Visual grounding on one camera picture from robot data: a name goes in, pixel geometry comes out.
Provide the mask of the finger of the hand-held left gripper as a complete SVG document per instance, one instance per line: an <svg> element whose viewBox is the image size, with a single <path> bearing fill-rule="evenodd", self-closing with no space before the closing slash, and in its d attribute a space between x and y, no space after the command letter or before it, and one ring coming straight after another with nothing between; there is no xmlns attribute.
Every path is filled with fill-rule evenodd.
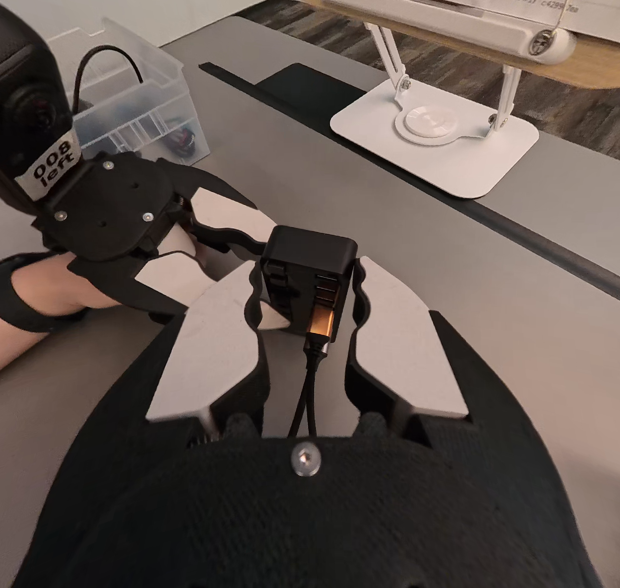
<svg viewBox="0 0 620 588"><path fill-rule="evenodd" d="M148 261L136 274L135 280L196 312L214 312L216 305L239 305L252 298L252 273L258 269L255 261L245 261L221 280L214 281L187 253L175 251Z"/></svg>
<svg viewBox="0 0 620 588"><path fill-rule="evenodd" d="M190 199L190 233L197 242L218 251L261 256L276 222L255 207L198 188Z"/></svg>

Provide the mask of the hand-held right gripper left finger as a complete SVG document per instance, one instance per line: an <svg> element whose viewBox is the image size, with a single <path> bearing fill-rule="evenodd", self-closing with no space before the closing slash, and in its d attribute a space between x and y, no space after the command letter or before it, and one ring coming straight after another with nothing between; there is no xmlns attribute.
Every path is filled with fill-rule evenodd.
<svg viewBox="0 0 620 588"><path fill-rule="evenodd" d="M217 400L259 364L259 335L245 309L255 295L247 261L192 303L146 412L149 422L196 417L215 424Z"/></svg>

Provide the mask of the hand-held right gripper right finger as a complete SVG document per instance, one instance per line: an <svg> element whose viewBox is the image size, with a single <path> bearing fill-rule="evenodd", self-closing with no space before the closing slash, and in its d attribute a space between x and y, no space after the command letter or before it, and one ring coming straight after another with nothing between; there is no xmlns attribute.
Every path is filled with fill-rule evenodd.
<svg viewBox="0 0 620 588"><path fill-rule="evenodd" d="M360 413L467 416L469 409L430 309L367 256L353 271L355 329L345 392Z"/></svg>

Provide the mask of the black usb hub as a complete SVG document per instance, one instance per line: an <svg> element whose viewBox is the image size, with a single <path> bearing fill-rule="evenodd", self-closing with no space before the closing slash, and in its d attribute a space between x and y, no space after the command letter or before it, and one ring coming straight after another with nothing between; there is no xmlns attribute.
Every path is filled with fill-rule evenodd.
<svg viewBox="0 0 620 588"><path fill-rule="evenodd" d="M342 236L276 226L260 258L270 305L289 321L288 332L314 331L316 315L331 322L336 341L358 244Z"/></svg>

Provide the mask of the clear plastic storage box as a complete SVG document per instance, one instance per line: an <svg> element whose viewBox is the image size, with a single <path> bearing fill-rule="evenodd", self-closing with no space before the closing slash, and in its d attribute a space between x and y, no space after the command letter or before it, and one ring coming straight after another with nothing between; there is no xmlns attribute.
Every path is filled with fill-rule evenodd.
<svg viewBox="0 0 620 588"><path fill-rule="evenodd" d="M86 159L101 151L135 152L152 161L165 158L193 165L210 149L183 76L183 64L129 29L104 18L88 34L73 28L48 40L69 105L82 58L98 46L84 69L74 128Z"/></svg>

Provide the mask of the person's left hand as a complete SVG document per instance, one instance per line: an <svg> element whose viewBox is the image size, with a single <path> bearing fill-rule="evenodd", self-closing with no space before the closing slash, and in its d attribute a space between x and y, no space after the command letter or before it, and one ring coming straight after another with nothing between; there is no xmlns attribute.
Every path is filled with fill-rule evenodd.
<svg viewBox="0 0 620 588"><path fill-rule="evenodd" d="M112 308L119 303L68 269L70 254L52 256L15 270L11 283L19 298L45 316L67 316L86 308Z"/></svg>

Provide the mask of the black wristband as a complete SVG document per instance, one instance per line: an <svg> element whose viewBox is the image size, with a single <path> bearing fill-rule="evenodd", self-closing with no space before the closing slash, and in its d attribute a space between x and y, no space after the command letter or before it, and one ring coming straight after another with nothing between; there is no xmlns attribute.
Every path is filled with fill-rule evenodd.
<svg viewBox="0 0 620 588"><path fill-rule="evenodd" d="M53 251L19 253L1 260L1 319L30 333L56 333L80 322L89 308L65 316L46 316L26 304L12 285L12 274L43 259L57 256Z"/></svg>

